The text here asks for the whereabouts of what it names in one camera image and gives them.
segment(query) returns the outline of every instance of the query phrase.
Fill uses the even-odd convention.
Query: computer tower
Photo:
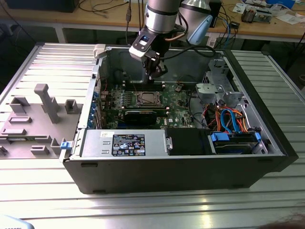
[[[49,10],[72,13],[80,0],[6,0],[11,9]]]
[[[211,8],[211,15],[213,16],[213,20],[211,22],[210,28],[214,28],[217,22],[219,10],[221,8],[221,0],[210,0],[210,8]]]

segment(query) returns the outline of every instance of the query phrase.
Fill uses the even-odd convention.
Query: robotic arm
[[[210,12],[209,0],[148,0],[145,27],[129,49],[143,63],[144,83],[167,73],[162,58],[171,41],[182,37],[191,44],[202,41],[213,19]]]

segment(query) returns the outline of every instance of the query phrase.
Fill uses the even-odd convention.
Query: slotted metal surface
[[[12,111],[9,103],[14,96],[25,96],[29,103],[41,104],[39,96],[34,93],[38,83],[47,83],[49,95],[59,104],[64,104],[67,99],[83,104],[95,65],[93,49],[94,45],[83,44],[36,46],[22,71],[16,73],[18,83],[12,86],[0,105],[0,128]]]
[[[272,67],[260,56],[255,53],[262,66]],[[279,84],[274,87],[261,81],[253,81],[253,84],[270,89],[286,88],[284,93],[289,92],[287,88],[291,86],[285,79],[276,82]],[[289,115],[291,109],[297,114],[304,113],[302,101],[294,100],[293,104],[286,105],[270,96],[264,101],[274,115]],[[84,229],[88,225],[107,229],[256,228],[305,210],[302,142],[305,126],[280,125],[300,159],[281,173],[267,174],[249,189],[84,195],[57,159],[8,159],[0,160],[0,213],[25,219],[36,229]]]
[[[270,56],[248,51],[233,51],[233,54],[295,151],[303,157],[305,154],[303,95]]]

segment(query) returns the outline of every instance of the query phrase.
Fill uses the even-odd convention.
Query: power supply label
[[[113,135],[113,156],[145,156],[144,135]]]

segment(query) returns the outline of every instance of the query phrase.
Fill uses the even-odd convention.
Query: wooden workbench
[[[94,3],[103,3],[105,0],[94,0]],[[224,0],[224,7],[227,14],[233,21],[240,23],[237,38],[244,39],[259,39],[259,40],[273,40],[273,41],[287,41],[297,42],[305,31],[305,26],[298,23],[290,25],[277,18],[272,18],[271,23],[254,22],[251,24],[241,22],[241,14],[233,13],[233,4],[239,2],[238,0]],[[117,4],[122,4],[123,0],[114,0],[112,3],[100,6],[99,9],[105,9]],[[139,28],[138,21],[138,6],[132,3],[132,20],[129,25],[129,31],[137,31]],[[91,10],[90,0],[85,1],[82,7]],[[126,28],[126,10],[128,4],[113,8],[107,11],[107,18],[86,12],[76,8],[73,13],[62,13],[54,11],[38,11],[38,10],[11,10],[8,12],[21,24],[48,26],[54,27],[59,42],[65,42],[65,37],[62,32],[63,28],[78,28],[78,29],[96,29],[96,30],[118,30],[124,31]],[[297,6],[294,10],[305,10],[305,7]],[[0,9],[0,23],[11,24],[12,20],[7,14]],[[221,20],[218,20],[215,28],[210,28],[208,36],[216,39],[225,32]]]

